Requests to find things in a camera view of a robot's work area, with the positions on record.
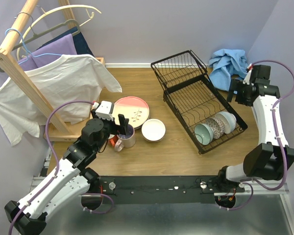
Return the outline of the orange mug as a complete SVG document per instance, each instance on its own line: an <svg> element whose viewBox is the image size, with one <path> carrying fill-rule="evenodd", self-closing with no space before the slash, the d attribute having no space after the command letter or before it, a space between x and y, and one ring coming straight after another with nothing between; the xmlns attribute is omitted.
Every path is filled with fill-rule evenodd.
<svg viewBox="0 0 294 235"><path fill-rule="evenodd" d="M110 135L108 140L109 143L114 147L118 139L119 138L116 135Z"/></svg>

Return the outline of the pink mug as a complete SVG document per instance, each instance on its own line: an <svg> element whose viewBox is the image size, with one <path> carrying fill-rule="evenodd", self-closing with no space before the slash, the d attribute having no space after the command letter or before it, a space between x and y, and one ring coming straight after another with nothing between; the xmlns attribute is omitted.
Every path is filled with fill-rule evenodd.
<svg viewBox="0 0 294 235"><path fill-rule="evenodd" d="M129 124L127 130L127 135L117 135L118 140L116 141L114 146L115 151L120 152L124 148L131 148L136 143L135 129L133 128L133 126Z"/></svg>

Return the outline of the pink white plate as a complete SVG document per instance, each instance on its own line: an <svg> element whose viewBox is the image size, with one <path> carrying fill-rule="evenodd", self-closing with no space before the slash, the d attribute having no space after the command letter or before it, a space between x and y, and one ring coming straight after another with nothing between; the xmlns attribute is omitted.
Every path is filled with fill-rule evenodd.
<svg viewBox="0 0 294 235"><path fill-rule="evenodd" d="M123 114L129 119L129 124L133 128L139 126L148 116L149 106L141 98L136 96L126 96L118 99L114 103L112 116L116 124L119 124L118 114Z"/></svg>

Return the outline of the white orange bowl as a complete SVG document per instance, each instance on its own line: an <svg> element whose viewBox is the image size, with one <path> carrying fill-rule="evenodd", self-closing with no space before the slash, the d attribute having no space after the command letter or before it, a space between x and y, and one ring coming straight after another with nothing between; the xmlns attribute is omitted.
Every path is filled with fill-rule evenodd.
<svg viewBox="0 0 294 235"><path fill-rule="evenodd" d="M165 133L166 127L159 119L149 119L142 126L142 135L149 140L161 139L164 137Z"/></svg>

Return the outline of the plain white bowl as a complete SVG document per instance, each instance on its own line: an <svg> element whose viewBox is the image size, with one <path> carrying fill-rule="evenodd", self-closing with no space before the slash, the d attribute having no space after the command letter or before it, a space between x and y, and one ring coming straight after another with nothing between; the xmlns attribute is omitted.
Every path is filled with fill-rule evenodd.
<svg viewBox="0 0 294 235"><path fill-rule="evenodd" d="M236 127L236 117L229 112L221 111L215 114L215 118L220 119L224 123L224 133L230 134Z"/></svg>

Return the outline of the green beige bowl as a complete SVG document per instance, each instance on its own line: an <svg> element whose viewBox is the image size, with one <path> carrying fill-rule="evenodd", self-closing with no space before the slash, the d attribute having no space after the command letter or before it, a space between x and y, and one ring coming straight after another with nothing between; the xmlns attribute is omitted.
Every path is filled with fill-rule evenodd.
<svg viewBox="0 0 294 235"><path fill-rule="evenodd" d="M149 139L147 139L147 138L144 137L144 139L145 139L146 141L148 141L148 142L159 142L159 141L161 141L163 138L158 139L158 140L149 140Z"/></svg>

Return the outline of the blue white floral plate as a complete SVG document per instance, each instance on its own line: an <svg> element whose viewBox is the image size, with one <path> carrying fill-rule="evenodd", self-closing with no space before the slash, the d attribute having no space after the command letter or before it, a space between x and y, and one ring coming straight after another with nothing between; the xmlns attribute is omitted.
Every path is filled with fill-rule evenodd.
<svg viewBox="0 0 294 235"><path fill-rule="evenodd" d="M134 129L137 130L137 129L142 128L143 124L144 124L147 120L149 120L149 118L150 118L150 111L148 112L148 116L147 116L147 118L146 118L146 119L145 119L145 120L144 120L139 126L135 127Z"/></svg>

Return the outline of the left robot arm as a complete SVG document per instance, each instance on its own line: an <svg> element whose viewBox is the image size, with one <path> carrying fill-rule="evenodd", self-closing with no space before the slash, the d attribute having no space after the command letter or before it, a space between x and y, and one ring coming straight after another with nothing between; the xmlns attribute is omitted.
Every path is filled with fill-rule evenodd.
<svg viewBox="0 0 294 235"><path fill-rule="evenodd" d="M119 114L116 124L111 112L91 113L93 117L82 128L81 136L68 147L54 170L27 196L5 205L9 234L16 229L22 235L39 235L51 213L69 199L84 193L103 197L99 175L88 165L105 147L110 135L126 134L129 120Z"/></svg>

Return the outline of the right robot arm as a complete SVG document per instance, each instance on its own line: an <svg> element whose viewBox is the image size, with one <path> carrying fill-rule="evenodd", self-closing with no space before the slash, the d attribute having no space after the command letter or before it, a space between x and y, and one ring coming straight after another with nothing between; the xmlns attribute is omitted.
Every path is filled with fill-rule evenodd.
<svg viewBox="0 0 294 235"><path fill-rule="evenodd" d="M200 154L204 154L204 138L196 129L209 121L218 128L209 131L207 150L223 144L222 135L231 139L234 130L245 130L247 124L231 107L235 100L253 110L259 131L258 145L238 165L224 166L214 178L218 190L226 192L248 181L263 180L285 183L287 171L294 162L294 149L283 135L279 114L282 100L279 89L270 84L270 67L265 61L250 64L245 78L230 81L229 94L224 98L212 81L212 73L197 63L188 65L151 64L160 85L163 99L190 136Z"/></svg>

